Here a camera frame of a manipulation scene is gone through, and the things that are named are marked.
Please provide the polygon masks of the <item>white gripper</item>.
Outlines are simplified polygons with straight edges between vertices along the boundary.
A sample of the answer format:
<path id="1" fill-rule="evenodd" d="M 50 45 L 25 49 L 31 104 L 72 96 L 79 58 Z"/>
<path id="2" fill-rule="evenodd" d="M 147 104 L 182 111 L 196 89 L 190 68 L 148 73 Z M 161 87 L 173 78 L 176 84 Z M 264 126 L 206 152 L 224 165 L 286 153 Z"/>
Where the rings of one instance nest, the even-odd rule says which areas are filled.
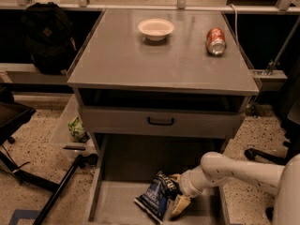
<path id="1" fill-rule="evenodd" d="M 171 174 L 170 179 L 179 182 L 179 189 L 184 195 L 177 195 L 172 207 L 171 217 L 177 218 L 190 204 L 190 198 L 196 198 L 203 190 L 212 186 L 212 177 L 203 171 L 202 166 L 187 170 L 181 175 Z"/>

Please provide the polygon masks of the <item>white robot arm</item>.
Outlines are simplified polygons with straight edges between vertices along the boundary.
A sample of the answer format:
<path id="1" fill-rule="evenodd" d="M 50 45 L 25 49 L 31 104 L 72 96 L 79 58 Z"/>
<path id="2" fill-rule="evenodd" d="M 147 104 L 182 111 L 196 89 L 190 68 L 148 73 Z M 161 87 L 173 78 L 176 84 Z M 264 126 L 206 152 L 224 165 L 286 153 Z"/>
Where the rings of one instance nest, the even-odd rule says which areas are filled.
<path id="1" fill-rule="evenodd" d="M 276 196 L 272 225 L 300 225 L 300 156 L 286 165 L 234 160 L 217 152 L 205 153 L 201 164 L 172 178 L 179 185 L 171 216 L 176 218 L 204 189 L 241 180 Z"/>

